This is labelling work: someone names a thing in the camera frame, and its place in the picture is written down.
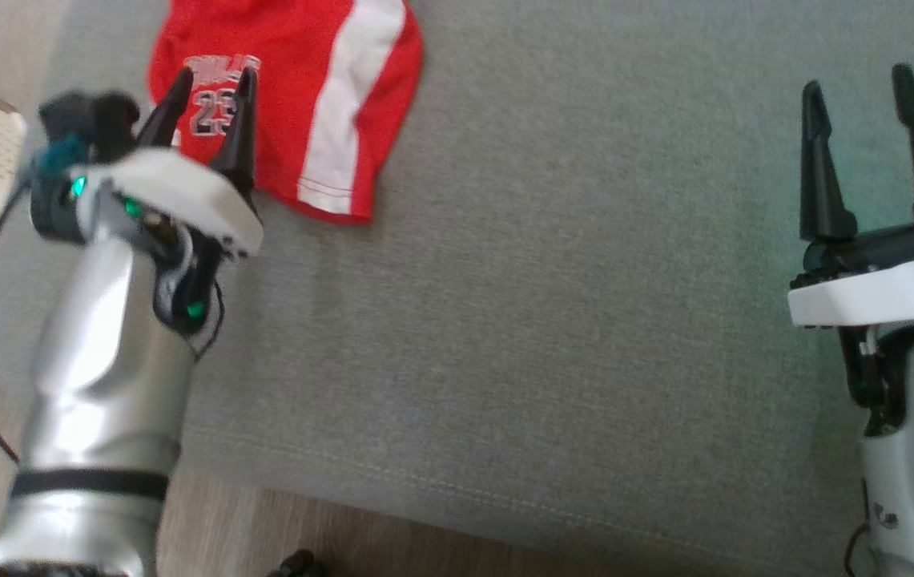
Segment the black band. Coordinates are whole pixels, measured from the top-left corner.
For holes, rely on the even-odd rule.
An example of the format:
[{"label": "black band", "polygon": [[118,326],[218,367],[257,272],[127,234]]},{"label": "black band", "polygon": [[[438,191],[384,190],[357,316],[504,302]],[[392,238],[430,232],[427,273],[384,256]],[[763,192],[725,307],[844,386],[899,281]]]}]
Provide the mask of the black band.
[{"label": "black band", "polygon": [[11,498],[48,490],[93,490],[164,501],[168,476],[153,472],[107,469],[58,469],[20,472],[11,485]]}]

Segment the white stripe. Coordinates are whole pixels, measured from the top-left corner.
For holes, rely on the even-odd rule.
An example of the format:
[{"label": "white stripe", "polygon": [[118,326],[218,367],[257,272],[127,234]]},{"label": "white stripe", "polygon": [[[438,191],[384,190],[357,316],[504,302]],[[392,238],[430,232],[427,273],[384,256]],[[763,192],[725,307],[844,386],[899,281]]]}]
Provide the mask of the white stripe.
[{"label": "white stripe", "polygon": [[354,0],[332,44],[314,105],[307,156],[296,197],[321,211],[351,212],[359,143],[354,120],[403,30],[403,0]]}]

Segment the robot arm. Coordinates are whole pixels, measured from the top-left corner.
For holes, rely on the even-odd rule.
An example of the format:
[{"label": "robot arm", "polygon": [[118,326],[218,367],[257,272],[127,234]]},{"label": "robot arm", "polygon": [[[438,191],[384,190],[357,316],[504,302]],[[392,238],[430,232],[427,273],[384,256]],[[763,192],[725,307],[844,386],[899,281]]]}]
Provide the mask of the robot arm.
[{"label": "robot arm", "polygon": [[[914,163],[914,75],[897,65],[892,79]],[[809,83],[802,101],[809,246],[787,303],[795,324],[837,328],[849,394],[870,413],[862,452],[871,551],[882,577],[914,577],[914,223],[857,232],[834,174],[819,84]],[[880,336],[893,324],[904,326]]]},{"label": "robot arm", "polygon": [[155,574],[155,540],[196,353],[222,259],[263,230],[251,194],[256,74],[204,167],[172,151],[192,74],[139,132],[120,95],[66,95],[42,109],[49,154],[31,216],[83,259],[40,337],[22,459],[0,525],[0,575]]}]

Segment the wooden floor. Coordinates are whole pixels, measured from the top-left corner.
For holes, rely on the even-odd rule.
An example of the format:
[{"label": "wooden floor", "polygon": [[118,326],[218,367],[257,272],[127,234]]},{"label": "wooden floor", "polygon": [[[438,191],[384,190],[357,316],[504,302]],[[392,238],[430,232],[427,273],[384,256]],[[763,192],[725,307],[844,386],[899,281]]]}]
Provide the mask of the wooden floor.
[{"label": "wooden floor", "polygon": [[[0,428],[21,429],[25,398],[0,397]],[[0,453],[0,512],[13,465]],[[264,577],[298,548],[332,577],[600,577],[602,567],[554,558],[351,507],[241,486],[179,469],[161,527],[163,577]]]}]

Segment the gray fabric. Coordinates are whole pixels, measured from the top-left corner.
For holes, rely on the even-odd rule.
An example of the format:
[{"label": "gray fabric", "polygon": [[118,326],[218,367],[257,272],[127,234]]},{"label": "gray fabric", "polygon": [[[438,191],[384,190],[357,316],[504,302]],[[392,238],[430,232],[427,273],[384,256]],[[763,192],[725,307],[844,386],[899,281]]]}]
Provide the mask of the gray fabric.
[{"label": "gray fabric", "polygon": [[[145,96],[163,8],[134,7],[74,4],[47,91]],[[822,80],[864,228],[907,220],[889,68],[914,65],[914,6],[413,10],[423,80],[375,222],[259,200],[266,249],[222,274],[186,458],[634,575],[838,573],[860,414],[834,337],[787,316],[799,94]],[[74,257],[24,219],[0,242],[12,390]]]}]

